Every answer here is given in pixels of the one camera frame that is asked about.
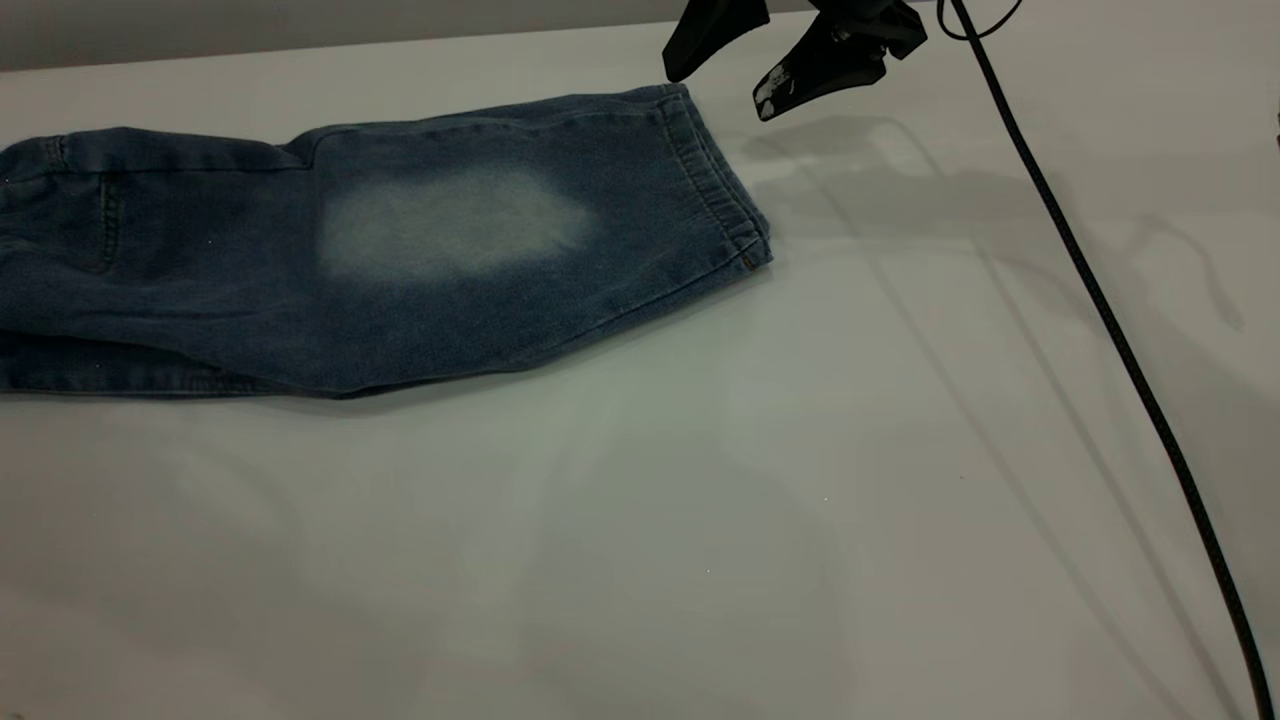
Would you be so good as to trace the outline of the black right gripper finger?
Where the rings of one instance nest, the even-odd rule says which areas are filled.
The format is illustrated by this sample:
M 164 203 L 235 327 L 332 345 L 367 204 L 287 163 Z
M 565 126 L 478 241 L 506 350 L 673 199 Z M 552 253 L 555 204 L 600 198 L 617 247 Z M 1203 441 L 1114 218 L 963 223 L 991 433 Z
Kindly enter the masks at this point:
M 721 49 L 768 24 L 767 1 L 689 1 L 662 51 L 666 78 L 686 81 Z
M 886 58 L 902 60 L 928 35 L 905 1 L 814 1 L 818 15 L 795 46 L 760 79 L 753 102 L 772 120 L 806 102 L 879 82 Z

